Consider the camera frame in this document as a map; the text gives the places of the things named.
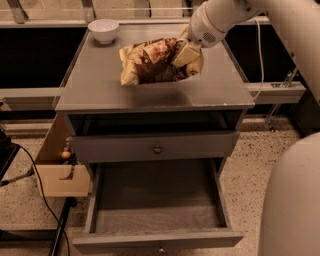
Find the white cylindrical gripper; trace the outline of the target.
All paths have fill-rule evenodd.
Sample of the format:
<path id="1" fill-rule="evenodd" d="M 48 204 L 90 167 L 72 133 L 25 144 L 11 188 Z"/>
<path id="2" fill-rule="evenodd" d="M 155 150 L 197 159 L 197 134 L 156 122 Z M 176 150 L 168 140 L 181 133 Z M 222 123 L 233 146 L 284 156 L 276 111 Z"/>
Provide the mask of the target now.
<path id="1" fill-rule="evenodd" d="M 210 21 L 207 8 L 208 3 L 203 2 L 192 15 L 189 25 L 181 31 L 180 39 L 189 39 L 197 44 L 187 42 L 180 47 L 171 61 L 173 66 L 182 67 L 191 63 L 201 55 L 201 46 L 211 48 L 225 38 L 225 33 L 219 31 Z"/>

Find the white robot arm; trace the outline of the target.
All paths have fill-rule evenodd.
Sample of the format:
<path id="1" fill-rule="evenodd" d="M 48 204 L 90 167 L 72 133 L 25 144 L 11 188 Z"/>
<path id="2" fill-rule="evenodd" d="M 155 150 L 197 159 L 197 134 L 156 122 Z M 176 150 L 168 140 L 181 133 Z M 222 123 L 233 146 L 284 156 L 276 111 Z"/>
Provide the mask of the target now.
<path id="1" fill-rule="evenodd" d="M 234 26 L 265 14 L 295 69 L 270 83 L 260 104 L 296 104 L 306 91 L 319 97 L 319 0 L 207 0 L 191 16 L 182 35 L 211 48 Z M 266 187 L 257 256 L 320 256 L 320 133 L 285 151 Z"/>

